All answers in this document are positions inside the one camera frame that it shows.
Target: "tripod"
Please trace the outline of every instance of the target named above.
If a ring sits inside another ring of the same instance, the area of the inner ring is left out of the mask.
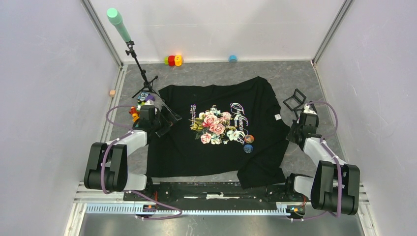
[[[136,58],[136,52],[133,49],[133,45],[135,45],[135,42],[133,42],[132,40],[130,40],[129,42],[126,43],[126,45],[129,48],[129,50],[125,50],[126,51],[126,54],[127,55],[132,55],[132,57],[135,59],[135,62],[138,65],[139,70],[141,71],[142,78],[144,80],[144,86],[143,86],[143,88],[141,88],[137,93],[135,93],[135,95],[133,95],[132,98],[135,98],[140,92],[151,92],[151,93],[156,94],[158,97],[160,97],[159,94],[155,90],[153,90],[153,88],[152,88],[153,81],[155,81],[156,79],[158,79],[158,76],[155,76],[155,78],[153,78],[151,81],[148,81],[148,79],[146,78],[146,70],[143,70],[142,69],[141,65],[138,62],[138,59]]]

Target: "purple toy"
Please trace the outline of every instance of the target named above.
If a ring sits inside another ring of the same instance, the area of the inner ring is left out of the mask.
[[[149,94],[149,95],[145,98],[145,102],[147,102],[148,100],[155,101],[155,97]]]

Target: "gray tile floor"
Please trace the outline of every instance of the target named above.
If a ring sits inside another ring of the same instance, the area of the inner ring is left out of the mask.
[[[159,78],[154,83],[154,89],[159,90],[168,85],[208,86],[208,85],[233,85],[261,76],[272,85],[278,102],[281,105],[281,116],[284,122],[291,126],[294,113],[290,112],[282,103],[291,96],[294,89],[298,88],[308,100],[323,100],[319,81],[309,61],[262,61],[262,62],[210,62],[210,63],[185,63],[179,67],[169,67],[164,64],[144,64],[142,68],[147,71],[147,76],[152,79],[155,75]],[[126,72],[119,105],[135,105],[136,99],[132,99],[137,90],[143,85],[139,68],[129,65]],[[328,109],[325,105],[316,106],[320,118],[318,133],[328,134],[333,130]],[[128,109],[120,109],[116,113],[116,122],[132,124],[132,116]],[[113,127],[111,138],[123,135],[126,129]],[[330,148],[339,157],[342,157],[340,145],[336,137],[327,139]],[[146,173],[148,148],[140,148],[128,157],[128,169],[137,174]],[[298,146],[290,143],[281,164],[284,174],[291,173],[314,176],[316,167],[310,158],[304,154]],[[200,177],[172,177],[153,178],[154,181],[237,181],[237,171]]]

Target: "round sticker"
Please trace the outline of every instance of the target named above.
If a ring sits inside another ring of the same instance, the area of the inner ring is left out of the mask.
[[[252,147],[252,145],[250,145],[250,144],[246,144],[245,146],[243,146],[243,150],[244,150],[246,153],[251,153],[251,152],[253,151],[253,147]]]
[[[248,144],[253,143],[253,141],[255,141],[255,138],[252,135],[245,136],[245,142],[247,142]]]

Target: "blue round badge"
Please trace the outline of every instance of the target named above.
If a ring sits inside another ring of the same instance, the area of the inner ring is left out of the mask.
[[[243,150],[244,150],[246,153],[251,153],[251,152],[253,151],[253,147],[252,147],[252,145],[250,145],[250,144],[246,144],[245,146],[243,146]]]

